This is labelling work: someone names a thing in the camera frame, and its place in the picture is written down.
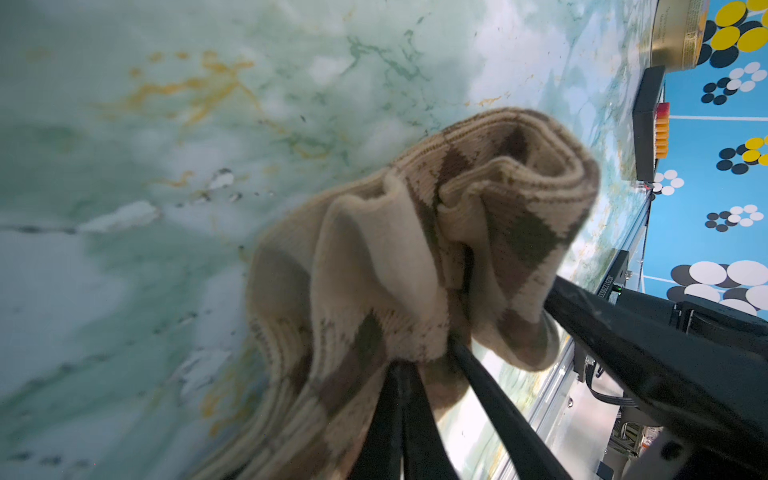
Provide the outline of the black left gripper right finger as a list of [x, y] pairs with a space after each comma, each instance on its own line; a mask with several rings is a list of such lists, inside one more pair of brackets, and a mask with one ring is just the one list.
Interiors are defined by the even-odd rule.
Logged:
[[458, 479], [441, 440], [417, 366], [404, 362], [401, 373], [404, 478]]

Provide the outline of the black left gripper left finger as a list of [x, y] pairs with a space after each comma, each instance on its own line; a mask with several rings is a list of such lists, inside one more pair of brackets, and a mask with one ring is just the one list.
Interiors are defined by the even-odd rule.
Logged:
[[389, 366], [362, 450], [348, 479], [395, 480], [401, 477], [406, 362]]

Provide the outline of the beige argyle sock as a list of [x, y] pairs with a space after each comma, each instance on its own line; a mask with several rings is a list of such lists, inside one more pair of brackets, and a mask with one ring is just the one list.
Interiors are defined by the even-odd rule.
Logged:
[[346, 477], [393, 362], [417, 366], [436, 417], [465, 395], [450, 338], [549, 368], [560, 335], [545, 299], [599, 189], [598, 162], [561, 123], [506, 107], [291, 212], [247, 283], [267, 391], [191, 477]]

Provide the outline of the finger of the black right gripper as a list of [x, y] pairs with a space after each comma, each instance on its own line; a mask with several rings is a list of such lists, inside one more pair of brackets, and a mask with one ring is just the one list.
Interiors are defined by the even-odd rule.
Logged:
[[766, 473], [766, 321], [696, 298], [661, 321], [563, 278], [545, 308], [662, 426], [629, 473]]
[[571, 479], [544, 441], [470, 349], [450, 335], [449, 350], [467, 377], [519, 479]]

